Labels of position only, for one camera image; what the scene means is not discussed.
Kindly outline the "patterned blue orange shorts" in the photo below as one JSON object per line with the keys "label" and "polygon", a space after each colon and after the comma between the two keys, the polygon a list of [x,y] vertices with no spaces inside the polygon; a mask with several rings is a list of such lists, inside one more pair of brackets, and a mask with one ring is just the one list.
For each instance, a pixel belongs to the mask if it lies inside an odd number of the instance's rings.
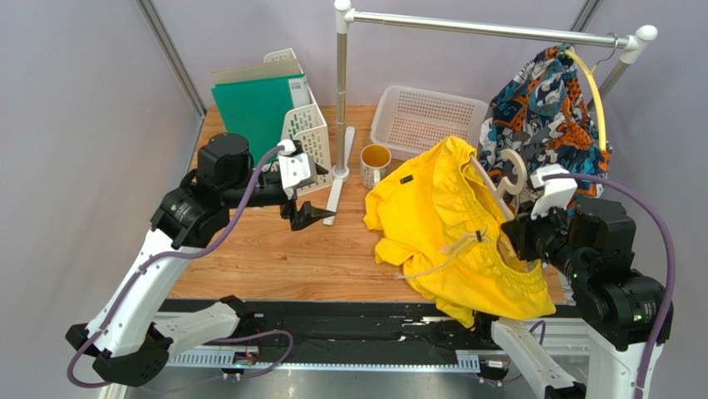
{"label": "patterned blue orange shorts", "polygon": [[608,177],[612,147],[598,148],[597,119],[584,98],[586,77],[564,54],[570,45],[548,47],[527,62],[493,97],[480,127],[477,155],[494,177],[502,150],[514,150],[532,173],[561,165],[572,174]]}

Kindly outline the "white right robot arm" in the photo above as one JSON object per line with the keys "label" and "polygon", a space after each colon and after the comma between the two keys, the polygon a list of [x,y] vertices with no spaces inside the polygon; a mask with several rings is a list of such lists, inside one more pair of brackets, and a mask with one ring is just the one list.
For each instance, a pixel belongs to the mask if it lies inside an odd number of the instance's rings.
{"label": "white right robot arm", "polygon": [[634,398],[642,353],[668,289],[632,268],[636,224],[618,202],[583,199],[573,216],[554,208],[532,219],[524,211],[502,223],[518,259],[542,260],[569,282],[588,326],[587,383],[565,372],[519,322],[500,318],[491,337],[516,363],[537,398]]}

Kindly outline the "white perforated plastic basket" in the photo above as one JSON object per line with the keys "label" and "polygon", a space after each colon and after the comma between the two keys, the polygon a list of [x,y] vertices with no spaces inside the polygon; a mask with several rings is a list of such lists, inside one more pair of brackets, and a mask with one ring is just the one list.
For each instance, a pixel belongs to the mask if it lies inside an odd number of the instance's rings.
{"label": "white perforated plastic basket", "polygon": [[376,108],[371,142],[409,160],[446,137],[476,147],[489,105],[481,100],[408,86],[389,86]]}

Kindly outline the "yellow clothes hanger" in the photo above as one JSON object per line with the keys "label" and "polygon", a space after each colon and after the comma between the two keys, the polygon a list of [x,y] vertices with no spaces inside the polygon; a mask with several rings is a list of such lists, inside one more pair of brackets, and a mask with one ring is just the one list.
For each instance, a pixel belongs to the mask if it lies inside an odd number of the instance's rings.
{"label": "yellow clothes hanger", "polygon": [[586,80],[588,81],[589,88],[592,93],[592,100],[594,104],[594,109],[596,113],[596,119],[597,119],[597,133],[598,133],[598,148],[600,151],[607,151],[607,126],[606,126],[606,118],[605,118],[605,112],[604,112],[604,106],[602,103],[602,95],[600,94],[599,86],[597,84],[597,81],[594,77],[594,72],[597,70],[598,66],[603,63],[609,61],[617,51],[617,45],[618,45],[618,40],[619,37],[616,34],[612,34],[613,37],[613,47],[612,47],[612,53],[609,57],[606,57],[604,59],[600,59],[595,62],[593,67],[588,67],[588,65],[585,63],[585,61],[574,51],[571,50],[570,48],[566,49],[564,51],[564,54],[567,57],[570,57],[580,68],[580,70],[583,72],[584,76],[586,77]]}

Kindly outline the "green folder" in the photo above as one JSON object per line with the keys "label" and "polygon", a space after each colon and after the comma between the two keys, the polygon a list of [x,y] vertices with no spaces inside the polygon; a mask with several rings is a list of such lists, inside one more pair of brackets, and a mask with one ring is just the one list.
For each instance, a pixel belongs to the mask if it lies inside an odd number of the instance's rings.
{"label": "green folder", "polygon": [[212,95],[226,131],[245,137],[255,160],[281,140],[286,114],[312,103],[304,73],[218,84]]}

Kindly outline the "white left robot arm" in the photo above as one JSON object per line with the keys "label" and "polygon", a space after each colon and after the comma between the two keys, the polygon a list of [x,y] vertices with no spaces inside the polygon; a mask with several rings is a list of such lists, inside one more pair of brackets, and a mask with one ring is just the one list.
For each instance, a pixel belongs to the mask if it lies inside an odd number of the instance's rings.
{"label": "white left robot arm", "polygon": [[197,346],[253,340],[253,311],[235,296],[169,321],[156,314],[180,275],[214,252],[247,208],[276,206],[293,231],[331,217],[330,210],[297,200],[300,188],[326,173],[300,140],[282,140],[260,159],[235,133],[215,135],[202,146],[196,167],[161,200],[109,302],[66,333],[77,356],[91,357],[96,386],[141,387],[169,360]]}

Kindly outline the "white perforated file holder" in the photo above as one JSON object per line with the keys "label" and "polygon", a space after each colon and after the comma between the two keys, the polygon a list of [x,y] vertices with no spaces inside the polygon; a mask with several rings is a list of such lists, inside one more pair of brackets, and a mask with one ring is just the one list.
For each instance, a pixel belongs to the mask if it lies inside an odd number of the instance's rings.
{"label": "white perforated file holder", "polygon": [[299,188],[299,195],[309,194],[332,185],[332,161],[327,123],[312,94],[307,76],[291,85],[293,104],[297,105],[284,116],[282,139],[299,140],[303,150],[312,156],[317,165],[325,168],[325,175],[316,175],[313,184]]}

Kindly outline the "yellow shorts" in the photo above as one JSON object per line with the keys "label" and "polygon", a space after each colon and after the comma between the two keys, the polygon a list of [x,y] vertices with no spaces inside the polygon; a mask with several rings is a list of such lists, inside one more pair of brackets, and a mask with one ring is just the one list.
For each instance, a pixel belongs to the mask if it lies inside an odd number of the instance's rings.
{"label": "yellow shorts", "polygon": [[555,313],[542,267],[515,258],[505,217],[470,164],[475,149],[447,137],[384,178],[363,222],[381,232],[375,261],[465,328],[477,313],[525,320]]}

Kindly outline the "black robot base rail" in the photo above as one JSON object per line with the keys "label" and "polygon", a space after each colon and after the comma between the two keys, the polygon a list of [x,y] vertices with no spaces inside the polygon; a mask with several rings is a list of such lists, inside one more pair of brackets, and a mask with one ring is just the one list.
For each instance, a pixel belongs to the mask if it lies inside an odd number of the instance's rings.
{"label": "black robot base rail", "polygon": [[293,335],[289,362],[367,366],[452,366],[457,353],[501,355],[491,321],[478,332],[423,302],[248,300],[247,332]]}

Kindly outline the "white mug with yellow interior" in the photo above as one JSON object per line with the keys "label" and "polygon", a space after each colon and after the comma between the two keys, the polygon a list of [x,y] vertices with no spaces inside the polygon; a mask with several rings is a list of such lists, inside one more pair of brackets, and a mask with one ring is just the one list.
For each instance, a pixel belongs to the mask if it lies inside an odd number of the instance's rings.
{"label": "white mug with yellow interior", "polygon": [[367,145],[361,151],[360,160],[360,179],[369,190],[373,190],[390,174],[392,156],[383,145]]}

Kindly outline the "beige clothes hanger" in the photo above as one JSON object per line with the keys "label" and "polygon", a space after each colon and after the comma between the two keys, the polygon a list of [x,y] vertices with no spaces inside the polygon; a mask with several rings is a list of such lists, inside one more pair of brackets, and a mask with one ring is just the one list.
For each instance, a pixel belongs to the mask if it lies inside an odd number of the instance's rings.
{"label": "beige clothes hanger", "polygon": [[518,260],[515,258],[509,238],[501,229],[501,224],[511,221],[515,211],[509,207],[505,198],[507,195],[516,198],[524,192],[528,173],[521,155],[514,150],[502,150],[500,160],[502,170],[495,175],[497,180],[482,166],[476,153],[470,155],[470,168],[474,176],[475,193],[479,194],[478,201],[491,216],[493,230],[498,236],[494,248],[503,262],[511,265]]}

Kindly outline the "beige folder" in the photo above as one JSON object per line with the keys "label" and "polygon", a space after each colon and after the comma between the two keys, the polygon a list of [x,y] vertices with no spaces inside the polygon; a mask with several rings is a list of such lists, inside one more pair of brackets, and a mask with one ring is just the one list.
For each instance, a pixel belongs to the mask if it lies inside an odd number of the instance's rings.
{"label": "beige folder", "polygon": [[212,71],[211,78],[215,85],[219,85],[268,79],[273,77],[299,75],[301,73],[301,68],[297,59],[287,59]]}

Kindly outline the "white clothes rack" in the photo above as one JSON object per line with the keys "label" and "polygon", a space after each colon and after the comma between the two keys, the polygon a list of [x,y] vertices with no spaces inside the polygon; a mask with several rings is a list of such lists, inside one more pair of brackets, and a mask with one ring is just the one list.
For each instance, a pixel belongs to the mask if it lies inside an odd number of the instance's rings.
{"label": "white clothes rack", "polygon": [[621,56],[603,81],[607,94],[624,71],[656,39],[653,25],[631,34],[591,34],[600,7],[586,1],[575,13],[558,3],[504,1],[495,19],[474,1],[336,1],[336,141],[328,203],[342,201],[351,177],[349,156],[356,136],[347,122],[349,98],[363,98],[391,83],[415,83],[447,93],[489,97],[543,44],[618,49]]}

